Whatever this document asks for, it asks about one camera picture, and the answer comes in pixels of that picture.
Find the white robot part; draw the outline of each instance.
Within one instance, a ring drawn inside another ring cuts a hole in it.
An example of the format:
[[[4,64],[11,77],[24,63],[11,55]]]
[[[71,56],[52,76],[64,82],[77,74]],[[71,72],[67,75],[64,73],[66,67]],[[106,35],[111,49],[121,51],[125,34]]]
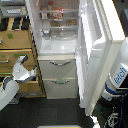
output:
[[[13,77],[4,78],[0,87],[0,111],[15,97],[19,90],[18,83],[26,83],[36,77],[36,66],[28,71],[22,65],[27,59],[27,56],[20,56],[13,67]]]
[[[13,79],[16,80],[18,83],[27,83],[36,76],[37,67],[35,67],[31,71],[28,71],[22,65],[27,59],[28,58],[26,56],[20,56],[13,67]]]
[[[126,37],[119,50],[117,58],[111,68],[111,71],[105,82],[105,87],[101,94],[101,96],[107,101],[112,101],[113,98],[122,96],[124,92],[128,90],[128,87],[121,88],[123,81],[128,75],[127,54],[128,54],[128,38]]]
[[[19,86],[12,77],[5,77],[0,87],[0,111],[14,98]]]

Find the drawer handle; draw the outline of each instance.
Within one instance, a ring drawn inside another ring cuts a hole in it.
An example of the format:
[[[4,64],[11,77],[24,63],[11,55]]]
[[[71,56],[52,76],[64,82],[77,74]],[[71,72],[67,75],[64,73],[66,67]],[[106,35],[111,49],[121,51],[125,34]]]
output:
[[[69,82],[69,80],[66,80],[66,81],[52,81],[52,82],[54,82],[54,83],[56,83],[56,84],[66,84],[66,83],[68,83]]]
[[[54,62],[54,61],[51,61],[50,63],[51,63],[51,64],[54,64],[54,65],[57,65],[57,66],[63,66],[63,65],[66,65],[66,64],[71,63],[71,61],[65,62],[65,63],[63,63],[63,64],[57,64],[57,63]]]
[[[0,40],[0,44],[2,44],[2,40]]]
[[[9,59],[7,59],[6,61],[0,61],[0,64],[1,63],[8,63],[9,62]]]
[[[0,75],[12,75],[12,73],[0,73]]]

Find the gray floor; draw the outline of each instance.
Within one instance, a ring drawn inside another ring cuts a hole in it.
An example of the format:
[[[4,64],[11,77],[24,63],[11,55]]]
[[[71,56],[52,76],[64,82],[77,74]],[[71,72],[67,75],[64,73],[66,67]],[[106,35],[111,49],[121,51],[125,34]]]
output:
[[[0,128],[37,128],[47,125],[79,125],[92,128],[93,122],[79,107],[79,99],[20,99],[0,112]]]
[[[122,3],[121,0],[113,0],[117,13],[120,16],[120,13],[123,9],[127,9],[128,8],[128,0],[124,0],[124,2]]]

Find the white refrigerator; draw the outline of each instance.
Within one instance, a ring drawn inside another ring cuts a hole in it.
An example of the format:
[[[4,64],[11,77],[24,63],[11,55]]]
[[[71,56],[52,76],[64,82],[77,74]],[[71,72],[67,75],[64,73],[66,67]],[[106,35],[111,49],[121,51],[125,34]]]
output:
[[[26,6],[39,60],[74,56],[80,107],[91,115],[125,39],[113,1],[26,0]]]

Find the wooden cabinet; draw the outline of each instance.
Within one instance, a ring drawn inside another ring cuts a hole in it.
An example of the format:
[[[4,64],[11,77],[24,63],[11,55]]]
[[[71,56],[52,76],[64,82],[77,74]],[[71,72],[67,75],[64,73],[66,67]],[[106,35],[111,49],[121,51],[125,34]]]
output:
[[[6,31],[0,31],[0,86],[4,77],[12,76],[13,66],[18,60],[18,57],[27,55],[28,60],[23,65],[28,70],[32,70],[37,65],[37,77],[33,81],[19,84],[18,94],[23,94],[25,97],[42,97],[44,96],[43,85],[30,31],[12,31],[11,25],[13,21],[14,19],[10,18],[8,29]]]

